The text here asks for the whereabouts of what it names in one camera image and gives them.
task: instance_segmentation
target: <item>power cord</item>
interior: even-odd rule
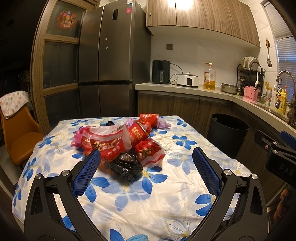
[[[170,80],[169,80],[169,83],[170,83],[171,85],[176,85],[176,84],[177,84],[177,83],[176,83],[176,84],[172,84],[172,82],[174,82],[174,81],[176,81],[176,80],[173,80],[173,81],[170,81]]]
[[[172,64],[172,63],[171,63],[171,64]],[[172,65],[176,65],[176,64],[172,64]],[[176,65],[176,66],[180,68],[180,70],[182,71],[182,74],[183,74],[183,70],[181,69],[181,67],[178,66],[178,65]]]

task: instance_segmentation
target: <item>kitchen countertop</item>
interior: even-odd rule
[[[235,96],[232,94],[224,93],[220,91],[220,88],[217,88],[214,91],[205,90],[201,85],[199,88],[183,87],[177,85],[159,85],[153,83],[143,83],[135,85],[136,90],[141,91],[161,91],[161,92],[170,92],[170,93],[179,93],[179,94],[188,94],[188,95],[197,95],[204,96],[222,100],[232,101],[241,107],[252,112],[266,123],[274,127],[278,132],[286,131],[290,135],[296,137],[296,130],[290,127],[287,123],[282,121],[280,118],[274,116],[268,111],[261,109],[253,103],[243,100],[242,96]]]

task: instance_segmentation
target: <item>refrigerator door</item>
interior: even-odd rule
[[[99,81],[132,80],[134,5],[126,0],[104,6],[99,44]]]
[[[99,86],[85,85],[79,87],[82,118],[101,117]]]
[[[102,6],[83,18],[79,44],[79,83],[99,80],[99,38],[103,9]]]
[[[102,117],[133,115],[132,85],[100,85]]]

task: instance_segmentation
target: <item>faucet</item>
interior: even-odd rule
[[[291,78],[292,78],[292,80],[293,80],[293,82],[294,82],[294,95],[293,95],[293,98],[291,99],[291,101],[288,103],[288,107],[290,109],[289,109],[289,112],[287,114],[287,117],[289,119],[288,123],[293,123],[294,116],[295,116],[295,110],[296,110],[296,108],[295,108],[296,107],[296,99],[295,99],[295,97],[296,97],[296,82],[295,82],[295,79],[292,76],[292,74],[290,72],[286,71],[286,70],[281,71],[278,74],[277,78],[276,78],[276,81],[278,83],[278,90],[277,90],[278,94],[276,95],[276,97],[277,97],[278,100],[276,101],[276,103],[274,105],[278,109],[280,107],[280,104],[281,104],[281,100],[279,99],[279,96],[281,96],[281,94],[280,94],[280,89],[281,89],[280,88],[280,85],[281,85],[281,78],[280,78],[280,76],[282,74],[284,74],[284,73],[290,75]]]

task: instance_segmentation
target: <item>spoon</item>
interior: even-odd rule
[[[256,87],[257,87],[257,85],[259,84],[259,80],[258,80],[258,71],[256,71],[256,74],[257,74],[257,80],[256,80],[256,82],[255,82],[255,89],[254,89],[254,90],[256,90]]]

